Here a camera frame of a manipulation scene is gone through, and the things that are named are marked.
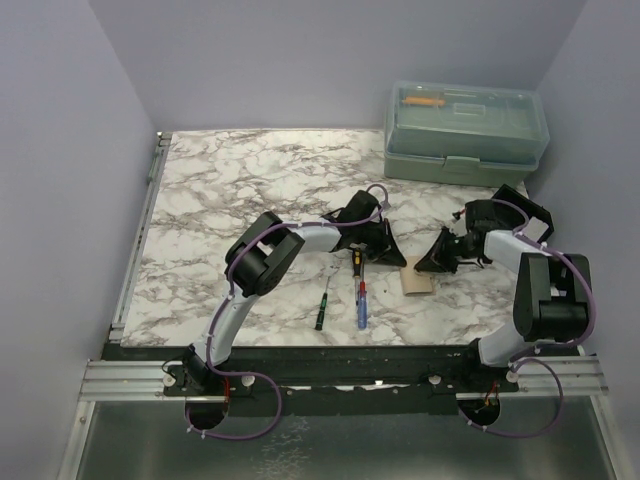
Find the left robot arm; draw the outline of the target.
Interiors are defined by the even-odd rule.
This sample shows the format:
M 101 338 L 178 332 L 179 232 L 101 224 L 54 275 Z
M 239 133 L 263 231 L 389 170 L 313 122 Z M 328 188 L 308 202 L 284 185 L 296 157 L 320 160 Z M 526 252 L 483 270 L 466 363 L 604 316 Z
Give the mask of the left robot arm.
M 248 313 L 278 286 L 298 255 L 359 247 L 369 263 L 405 267 L 407 261 L 384 217 L 387 207 L 386 199 L 380 201 L 366 189 L 315 221 L 285 222 L 271 211 L 261 214 L 226 253 L 228 292 L 204 333 L 188 347 L 183 360 L 188 384 L 201 395 L 220 387 L 218 365 L 229 359 Z

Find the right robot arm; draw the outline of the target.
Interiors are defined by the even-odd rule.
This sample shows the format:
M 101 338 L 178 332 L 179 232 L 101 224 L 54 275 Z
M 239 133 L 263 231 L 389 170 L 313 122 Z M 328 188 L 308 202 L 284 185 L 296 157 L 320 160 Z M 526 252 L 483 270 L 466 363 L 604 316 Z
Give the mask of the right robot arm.
M 515 364 L 539 350 L 576 347 L 595 327 L 589 260 L 527 237 L 530 210 L 496 198 L 469 202 L 462 212 L 465 233 L 442 228 L 414 265 L 418 273 L 454 274 L 463 263 L 498 263 L 516 275 L 512 320 L 480 338 L 478 357 L 460 367 L 462 384 L 474 392 L 494 383 L 495 367 Z

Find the black card stand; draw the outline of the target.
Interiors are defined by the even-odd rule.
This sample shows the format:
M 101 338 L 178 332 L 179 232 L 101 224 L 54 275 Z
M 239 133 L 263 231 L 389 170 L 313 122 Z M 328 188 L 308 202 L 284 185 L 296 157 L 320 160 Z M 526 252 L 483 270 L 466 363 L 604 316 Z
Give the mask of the black card stand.
M 542 237 L 541 242 L 546 242 L 551 235 L 554 233 L 554 224 L 551 213 L 546 210 L 541 205 L 533 202 L 524 194 L 521 194 L 519 191 L 514 189 L 513 187 L 503 184 L 497 192 L 492 196 L 493 199 L 506 201 L 510 204 L 513 204 L 523 210 L 529 221 L 531 218 L 536 217 L 539 220 L 545 222 L 548 225 L 548 230 L 545 235 Z

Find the white cards in stand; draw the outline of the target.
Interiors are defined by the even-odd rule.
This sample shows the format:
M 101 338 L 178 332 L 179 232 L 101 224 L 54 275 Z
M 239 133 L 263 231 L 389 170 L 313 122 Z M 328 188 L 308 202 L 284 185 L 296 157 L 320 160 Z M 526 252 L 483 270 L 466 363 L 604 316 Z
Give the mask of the white cards in stand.
M 522 234 L 527 238 L 540 243 L 542 237 L 548 230 L 548 225 L 536 217 L 530 219 L 527 226 L 522 230 Z

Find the black yellow screwdriver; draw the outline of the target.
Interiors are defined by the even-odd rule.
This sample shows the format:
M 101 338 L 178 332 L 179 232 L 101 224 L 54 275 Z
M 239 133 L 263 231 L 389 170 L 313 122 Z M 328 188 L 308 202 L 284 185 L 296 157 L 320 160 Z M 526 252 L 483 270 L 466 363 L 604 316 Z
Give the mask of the black yellow screwdriver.
M 352 271 L 354 278 L 360 278 L 362 276 L 363 269 L 363 254 L 362 251 L 358 248 L 354 248 L 352 250 Z

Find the blue red screwdriver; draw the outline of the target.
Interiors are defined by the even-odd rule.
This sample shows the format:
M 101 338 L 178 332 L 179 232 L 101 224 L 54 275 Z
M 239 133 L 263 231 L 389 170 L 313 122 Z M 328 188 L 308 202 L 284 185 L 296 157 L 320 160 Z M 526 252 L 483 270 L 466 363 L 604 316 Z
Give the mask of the blue red screwdriver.
M 360 281 L 357 285 L 356 289 L 357 300 L 357 328 L 359 330 L 364 330 L 367 328 L 368 324 L 368 310 L 367 310 L 367 291 L 366 291 L 366 283 L 364 281 Z

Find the small green black screwdriver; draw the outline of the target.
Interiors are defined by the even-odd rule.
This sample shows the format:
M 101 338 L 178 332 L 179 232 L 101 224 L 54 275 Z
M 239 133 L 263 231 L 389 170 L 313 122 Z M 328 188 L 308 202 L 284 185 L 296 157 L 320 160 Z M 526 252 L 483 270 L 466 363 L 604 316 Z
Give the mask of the small green black screwdriver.
M 325 283 L 323 295 L 321 297 L 318 313 L 316 316 L 315 326 L 314 326 L 314 329 L 316 331 L 321 331 L 323 329 L 325 315 L 326 315 L 326 308 L 328 303 L 328 289 L 329 289 L 330 280 L 331 278 L 328 277 Z

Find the translucent green toolbox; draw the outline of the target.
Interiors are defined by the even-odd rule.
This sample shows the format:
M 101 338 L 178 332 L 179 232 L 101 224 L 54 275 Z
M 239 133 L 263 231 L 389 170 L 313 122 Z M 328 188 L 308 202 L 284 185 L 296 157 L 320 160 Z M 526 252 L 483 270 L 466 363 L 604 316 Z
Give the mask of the translucent green toolbox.
M 409 106 L 408 96 L 443 107 Z M 398 81 L 386 110 L 384 174 L 475 187 L 517 187 L 538 168 L 550 141 L 533 91 Z

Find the orange tool inside toolbox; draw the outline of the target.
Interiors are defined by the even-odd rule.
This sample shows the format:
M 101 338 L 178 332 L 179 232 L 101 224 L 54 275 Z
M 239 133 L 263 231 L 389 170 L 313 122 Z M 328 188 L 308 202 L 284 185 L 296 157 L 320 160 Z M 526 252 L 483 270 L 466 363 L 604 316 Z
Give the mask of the orange tool inside toolbox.
M 409 106 L 428 106 L 428 107 L 443 107 L 446 105 L 446 101 L 441 98 L 431 97 L 416 97 L 408 96 L 402 100 L 404 105 Z

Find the black front mounting bar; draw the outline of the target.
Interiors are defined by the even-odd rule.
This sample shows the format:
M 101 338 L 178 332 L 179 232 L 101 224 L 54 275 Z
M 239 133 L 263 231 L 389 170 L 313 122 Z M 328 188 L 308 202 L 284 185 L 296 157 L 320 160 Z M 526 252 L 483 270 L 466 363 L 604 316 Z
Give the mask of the black front mounting bar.
M 504 368 L 465 346 L 236 347 L 205 386 L 183 364 L 186 349 L 106 346 L 95 379 L 113 401 L 181 403 L 198 423 L 224 416 L 454 415 L 458 400 L 517 391 Z

